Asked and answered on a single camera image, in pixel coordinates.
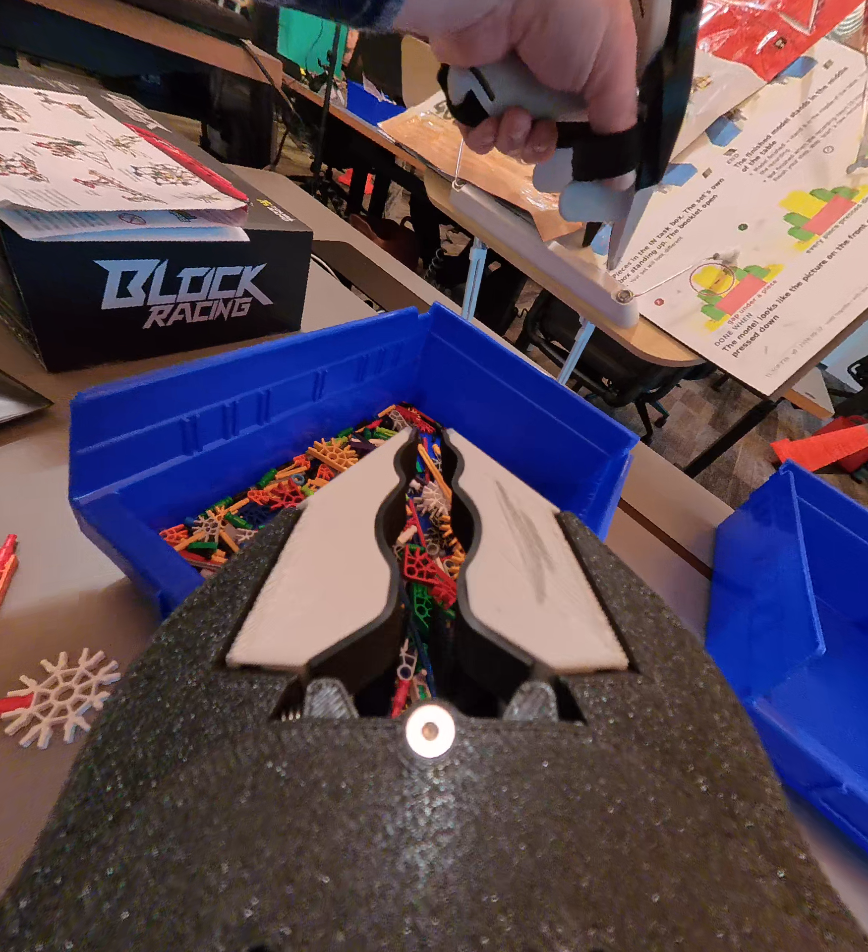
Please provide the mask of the person's left hand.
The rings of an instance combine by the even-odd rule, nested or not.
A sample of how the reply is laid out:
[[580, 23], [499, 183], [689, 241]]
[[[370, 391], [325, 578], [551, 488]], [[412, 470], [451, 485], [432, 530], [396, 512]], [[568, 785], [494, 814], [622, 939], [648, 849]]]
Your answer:
[[396, 32], [440, 63], [484, 66], [511, 54], [541, 85], [581, 96], [595, 132], [637, 123], [637, 33], [626, 1], [406, 1]]

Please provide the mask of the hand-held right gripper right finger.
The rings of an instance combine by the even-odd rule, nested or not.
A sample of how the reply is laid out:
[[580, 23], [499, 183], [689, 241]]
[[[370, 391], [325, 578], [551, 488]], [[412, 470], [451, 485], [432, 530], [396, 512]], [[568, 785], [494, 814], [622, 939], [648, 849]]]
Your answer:
[[560, 509], [457, 430], [455, 500], [472, 518], [458, 578], [469, 648], [497, 648], [514, 679], [625, 671], [628, 656], [559, 523]]

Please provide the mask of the white paper leaflet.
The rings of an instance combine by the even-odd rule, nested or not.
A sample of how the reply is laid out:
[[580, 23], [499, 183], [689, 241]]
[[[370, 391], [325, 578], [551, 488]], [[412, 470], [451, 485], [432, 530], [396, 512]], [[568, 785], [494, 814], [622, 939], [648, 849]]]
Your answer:
[[0, 220], [23, 237], [241, 228], [246, 193], [158, 125], [88, 96], [0, 84]]

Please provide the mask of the blue plastic bin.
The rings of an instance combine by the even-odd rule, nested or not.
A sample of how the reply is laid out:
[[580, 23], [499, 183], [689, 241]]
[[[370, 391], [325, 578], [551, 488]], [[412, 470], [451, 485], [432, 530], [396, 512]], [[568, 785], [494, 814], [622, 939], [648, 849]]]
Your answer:
[[402, 401], [606, 538], [638, 436], [440, 304], [78, 394], [71, 506], [83, 533], [164, 619], [202, 578], [160, 530]]
[[780, 779], [868, 853], [868, 509], [784, 464], [716, 530], [706, 649]]

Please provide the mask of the pile of colourful toy pieces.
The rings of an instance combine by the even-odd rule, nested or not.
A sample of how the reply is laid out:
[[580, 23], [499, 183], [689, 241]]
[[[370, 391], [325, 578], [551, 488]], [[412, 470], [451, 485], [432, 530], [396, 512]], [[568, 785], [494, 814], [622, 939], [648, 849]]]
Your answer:
[[[391, 674], [355, 699], [356, 708], [369, 716], [391, 718], [437, 696], [430, 642], [443, 633], [450, 634], [456, 619], [457, 577], [465, 550], [452, 528], [452, 490], [443, 463], [445, 429], [439, 422], [411, 404], [393, 404], [366, 422], [315, 440], [248, 488], [160, 532], [184, 562], [204, 580], [211, 580], [237, 555], [250, 552], [262, 530], [285, 530], [284, 544], [263, 570], [262, 584], [293, 530], [302, 504], [404, 429], [416, 430], [417, 448], [405, 489], [405, 525], [394, 545], [400, 583], [397, 620], [403, 624], [403, 640]], [[225, 665], [236, 630], [258, 592], [249, 597], [235, 625], [224, 652]]]

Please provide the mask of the black cardboard box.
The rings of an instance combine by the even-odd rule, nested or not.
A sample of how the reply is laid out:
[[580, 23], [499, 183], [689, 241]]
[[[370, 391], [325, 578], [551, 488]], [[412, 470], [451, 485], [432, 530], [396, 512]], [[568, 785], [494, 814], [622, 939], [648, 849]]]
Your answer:
[[0, 220], [0, 318], [52, 372], [300, 328], [312, 231], [134, 100], [0, 65], [0, 83], [88, 96], [158, 133], [250, 199], [237, 228], [141, 227], [27, 238]]

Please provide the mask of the orange striped traffic cone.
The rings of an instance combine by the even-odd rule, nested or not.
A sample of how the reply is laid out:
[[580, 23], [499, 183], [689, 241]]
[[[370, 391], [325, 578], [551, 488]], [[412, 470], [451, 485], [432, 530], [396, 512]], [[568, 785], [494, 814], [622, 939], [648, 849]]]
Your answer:
[[855, 472], [868, 463], [868, 422], [857, 417], [840, 418], [815, 435], [778, 440], [771, 448], [780, 463], [793, 462], [809, 472], [839, 463], [844, 463], [847, 472]]

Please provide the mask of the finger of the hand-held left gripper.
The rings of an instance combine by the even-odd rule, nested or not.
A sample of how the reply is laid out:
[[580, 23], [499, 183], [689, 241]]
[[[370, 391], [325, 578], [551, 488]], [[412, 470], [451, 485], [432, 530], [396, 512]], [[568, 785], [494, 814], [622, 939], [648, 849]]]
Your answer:
[[641, 221], [650, 200], [658, 190], [653, 184], [636, 189], [632, 185], [619, 189], [615, 184], [606, 185], [606, 194], [614, 206], [612, 231], [607, 252], [607, 269], [616, 271], [628, 245]]

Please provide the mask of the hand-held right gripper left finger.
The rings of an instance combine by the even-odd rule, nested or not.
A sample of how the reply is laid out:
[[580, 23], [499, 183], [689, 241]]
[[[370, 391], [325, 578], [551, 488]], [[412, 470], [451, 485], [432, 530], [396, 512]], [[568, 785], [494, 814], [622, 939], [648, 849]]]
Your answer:
[[404, 429], [302, 504], [226, 655], [228, 668], [332, 679], [351, 702], [403, 640], [394, 545], [417, 432]]

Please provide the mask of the person's left forearm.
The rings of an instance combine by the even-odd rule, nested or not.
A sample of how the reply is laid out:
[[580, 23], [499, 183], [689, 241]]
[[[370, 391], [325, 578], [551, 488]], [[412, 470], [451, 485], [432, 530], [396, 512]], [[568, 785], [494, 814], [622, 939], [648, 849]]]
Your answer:
[[264, 1], [267, 6], [293, 8], [369, 32], [394, 33], [404, 1]]

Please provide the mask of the star toy rod model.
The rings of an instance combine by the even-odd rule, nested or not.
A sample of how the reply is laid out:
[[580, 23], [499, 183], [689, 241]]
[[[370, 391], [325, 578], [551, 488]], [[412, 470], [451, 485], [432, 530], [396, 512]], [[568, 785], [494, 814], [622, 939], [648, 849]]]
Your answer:
[[[0, 608], [19, 565], [15, 557], [0, 566]], [[83, 649], [77, 660], [61, 652], [57, 660], [42, 660], [41, 680], [21, 676], [21, 687], [0, 698], [0, 721], [7, 736], [18, 736], [22, 747], [46, 749], [56, 733], [70, 744], [78, 732], [90, 730], [90, 711], [100, 711], [110, 686], [121, 678], [118, 661], [103, 651]]]

